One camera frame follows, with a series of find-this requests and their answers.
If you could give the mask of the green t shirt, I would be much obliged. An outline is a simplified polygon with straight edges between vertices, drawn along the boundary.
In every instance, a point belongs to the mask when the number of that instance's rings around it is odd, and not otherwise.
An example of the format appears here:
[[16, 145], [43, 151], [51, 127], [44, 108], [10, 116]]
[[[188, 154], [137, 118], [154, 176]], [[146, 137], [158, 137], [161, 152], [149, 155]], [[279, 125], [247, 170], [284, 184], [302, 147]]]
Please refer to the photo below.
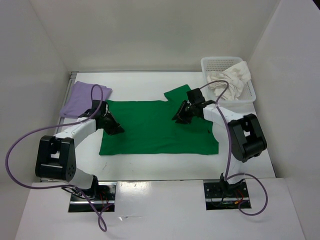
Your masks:
[[111, 114], [123, 133], [103, 133], [99, 155], [199, 154], [217, 155], [219, 143], [210, 121], [193, 118], [190, 124], [172, 120], [191, 88], [185, 84], [154, 101], [108, 100]]

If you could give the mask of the purple t shirt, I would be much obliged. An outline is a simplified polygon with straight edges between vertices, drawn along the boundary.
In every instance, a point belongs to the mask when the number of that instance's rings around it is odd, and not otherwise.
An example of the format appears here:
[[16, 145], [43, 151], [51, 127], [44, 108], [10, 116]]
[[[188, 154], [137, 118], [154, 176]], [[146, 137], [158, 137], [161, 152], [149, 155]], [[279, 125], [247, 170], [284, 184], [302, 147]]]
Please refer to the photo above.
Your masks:
[[[71, 95], [66, 104], [61, 108], [59, 115], [62, 118], [77, 119], [86, 110], [90, 109], [93, 100], [101, 100], [101, 90], [94, 84], [84, 83], [77, 81], [71, 88]], [[103, 100], [107, 100], [111, 93], [112, 88], [100, 85], [103, 93]]]

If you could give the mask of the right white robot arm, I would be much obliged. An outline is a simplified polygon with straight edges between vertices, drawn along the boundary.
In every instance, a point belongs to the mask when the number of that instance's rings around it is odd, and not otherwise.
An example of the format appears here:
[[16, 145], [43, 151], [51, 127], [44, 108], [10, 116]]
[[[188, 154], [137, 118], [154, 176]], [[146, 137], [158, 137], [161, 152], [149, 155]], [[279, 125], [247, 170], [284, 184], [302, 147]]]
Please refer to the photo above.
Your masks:
[[198, 103], [184, 100], [172, 120], [177, 124], [190, 124], [195, 117], [226, 130], [227, 163], [221, 174], [219, 191], [223, 196], [230, 197], [247, 175], [242, 172], [243, 164], [260, 156], [267, 148], [259, 120], [255, 114], [236, 113], [219, 106], [213, 100]]

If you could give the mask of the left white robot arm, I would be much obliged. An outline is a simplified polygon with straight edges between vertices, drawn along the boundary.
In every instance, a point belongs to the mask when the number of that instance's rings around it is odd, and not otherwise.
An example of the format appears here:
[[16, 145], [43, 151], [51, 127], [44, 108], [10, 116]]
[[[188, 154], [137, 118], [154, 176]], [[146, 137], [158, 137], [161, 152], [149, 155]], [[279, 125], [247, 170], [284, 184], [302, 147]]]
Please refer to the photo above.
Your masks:
[[35, 165], [37, 177], [61, 181], [79, 188], [89, 200], [99, 196], [99, 181], [95, 175], [77, 168], [76, 147], [99, 129], [109, 136], [125, 132], [109, 111], [98, 111], [93, 118], [89, 118], [92, 113], [88, 109], [79, 116], [75, 125], [54, 136], [43, 136], [39, 141]]

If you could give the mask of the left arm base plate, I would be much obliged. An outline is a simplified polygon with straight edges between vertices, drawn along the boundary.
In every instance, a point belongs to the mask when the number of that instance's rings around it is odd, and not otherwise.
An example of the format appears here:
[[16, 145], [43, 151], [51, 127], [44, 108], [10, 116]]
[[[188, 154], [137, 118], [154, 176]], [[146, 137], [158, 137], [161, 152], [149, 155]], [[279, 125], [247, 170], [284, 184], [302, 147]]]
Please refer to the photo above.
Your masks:
[[[99, 183], [98, 193], [95, 196], [87, 196], [92, 205], [98, 212], [114, 212], [115, 211], [115, 200], [116, 200], [116, 188], [115, 182], [111, 183]], [[66, 190], [70, 195], [69, 213], [89, 213], [94, 212], [91, 205], [88, 203], [86, 198], [77, 190]]]

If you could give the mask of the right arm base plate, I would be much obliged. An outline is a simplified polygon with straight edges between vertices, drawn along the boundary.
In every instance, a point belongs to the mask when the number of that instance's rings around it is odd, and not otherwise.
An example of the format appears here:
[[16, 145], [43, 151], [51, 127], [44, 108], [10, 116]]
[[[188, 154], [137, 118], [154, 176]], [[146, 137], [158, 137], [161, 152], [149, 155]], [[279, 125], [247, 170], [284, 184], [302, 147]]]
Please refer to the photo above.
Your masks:
[[219, 180], [203, 182], [206, 210], [251, 209], [249, 192], [245, 181], [224, 189]]

